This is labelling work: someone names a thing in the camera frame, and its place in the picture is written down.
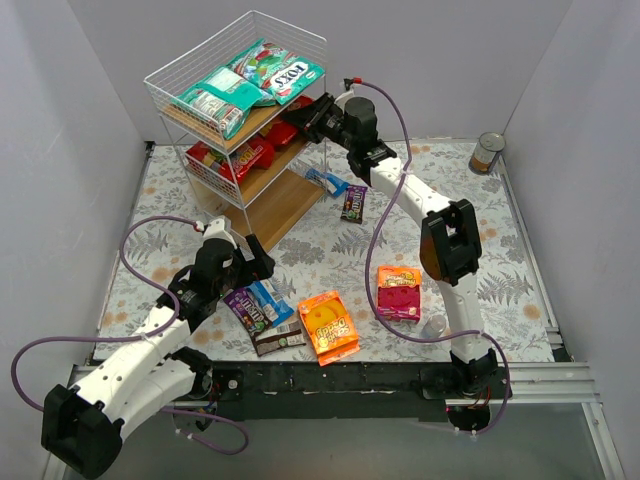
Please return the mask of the red fruit candy bag corner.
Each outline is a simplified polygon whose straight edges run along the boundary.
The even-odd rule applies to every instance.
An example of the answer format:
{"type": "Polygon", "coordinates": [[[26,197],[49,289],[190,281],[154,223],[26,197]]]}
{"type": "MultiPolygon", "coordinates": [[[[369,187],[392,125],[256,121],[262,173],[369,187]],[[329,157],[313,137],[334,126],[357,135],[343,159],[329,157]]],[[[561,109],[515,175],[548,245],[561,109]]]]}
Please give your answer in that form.
{"type": "MultiPolygon", "coordinates": [[[[284,113],[298,110],[309,106],[313,102],[313,99],[300,95],[294,100],[285,110],[284,113]]],[[[260,130],[259,134],[266,140],[274,149],[278,150],[286,147],[291,141],[293,141],[298,135],[298,129],[282,119],[281,115],[276,116],[260,130]]]]}

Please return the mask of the green Fox's mint candy bag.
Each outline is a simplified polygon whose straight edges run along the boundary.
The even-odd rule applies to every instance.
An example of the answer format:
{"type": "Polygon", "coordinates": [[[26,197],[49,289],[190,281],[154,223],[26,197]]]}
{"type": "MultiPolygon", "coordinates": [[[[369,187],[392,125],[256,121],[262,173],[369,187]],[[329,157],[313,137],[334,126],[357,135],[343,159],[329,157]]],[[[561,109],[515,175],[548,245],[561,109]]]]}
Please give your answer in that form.
{"type": "Polygon", "coordinates": [[[322,66],[264,38],[236,55],[227,67],[287,104],[325,74],[322,66]]]}

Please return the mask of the red fruit candy bag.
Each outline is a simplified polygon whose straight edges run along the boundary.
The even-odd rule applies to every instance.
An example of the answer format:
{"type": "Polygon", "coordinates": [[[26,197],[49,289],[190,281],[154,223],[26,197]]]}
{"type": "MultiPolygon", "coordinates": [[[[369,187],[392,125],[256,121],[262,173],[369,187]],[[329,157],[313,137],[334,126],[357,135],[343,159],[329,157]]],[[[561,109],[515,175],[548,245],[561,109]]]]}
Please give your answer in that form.
{"type": "Polygon", "coordinates": [[[225,180],[242,183],[252,168],[267,170],[275,158],[274,147],[260,135],[251,137],[229,157],[199,141],[186,151],[191,168],[202,174],[216,173],[225,180]]]}

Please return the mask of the teal mint candy bag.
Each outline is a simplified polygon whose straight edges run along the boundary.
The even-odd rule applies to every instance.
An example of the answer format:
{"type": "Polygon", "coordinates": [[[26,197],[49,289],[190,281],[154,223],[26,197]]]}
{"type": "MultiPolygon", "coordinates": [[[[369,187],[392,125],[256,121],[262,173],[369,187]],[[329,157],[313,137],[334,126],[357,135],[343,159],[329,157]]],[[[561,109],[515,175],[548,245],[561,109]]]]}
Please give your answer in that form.
{"type": "Polygon", "coordinates": [[[222,66],[188,87],[174,104],[228,140],[240,130],[254,107],[274,106],[276,100],[222,66]]]}

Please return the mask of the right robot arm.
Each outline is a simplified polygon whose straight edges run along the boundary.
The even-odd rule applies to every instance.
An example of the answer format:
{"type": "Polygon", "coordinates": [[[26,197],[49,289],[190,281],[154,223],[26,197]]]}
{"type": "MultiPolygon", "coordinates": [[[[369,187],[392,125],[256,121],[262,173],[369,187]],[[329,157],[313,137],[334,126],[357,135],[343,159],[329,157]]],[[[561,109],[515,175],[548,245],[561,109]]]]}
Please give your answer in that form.
{"type": "Polygon", "coordinates": [[[375,107],[367,98],[352,97],[338,106],[323,94],[287,113],[286,120],[313,143],[328,139],[346,149],[354,175],[386,194],[420,227],[420,262],[444,300],[454,377],[464,393],[482,390],[497,369],[497,357],[482,334],[477,295],[482,246],[473,205],[453,201],[409,173],[408,164],[380,139],[375,107]]]}

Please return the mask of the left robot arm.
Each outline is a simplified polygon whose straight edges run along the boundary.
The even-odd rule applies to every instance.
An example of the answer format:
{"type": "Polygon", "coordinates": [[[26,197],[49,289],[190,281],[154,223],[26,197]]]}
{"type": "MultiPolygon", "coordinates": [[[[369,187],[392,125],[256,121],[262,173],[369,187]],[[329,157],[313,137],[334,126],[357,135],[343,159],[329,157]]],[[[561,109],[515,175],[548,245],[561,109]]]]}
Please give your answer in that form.
{"type": "Polygon", "coordinates": [[[217,217],[189,224],[202,236],[192,264],[179,270],[142,325],[118,340],[118,349],[70,387],[55,386],[42,407],[42,446],[86,479],[96,479],[115,461],[126,438],[168,403],[187,394],[207,394],[214,380],[208,358],[186,341],[230,290],[273,274],[268,250],[298,215],[266,215],[266,225],[245,241],[246,258],[230,222],[217,217]]]}

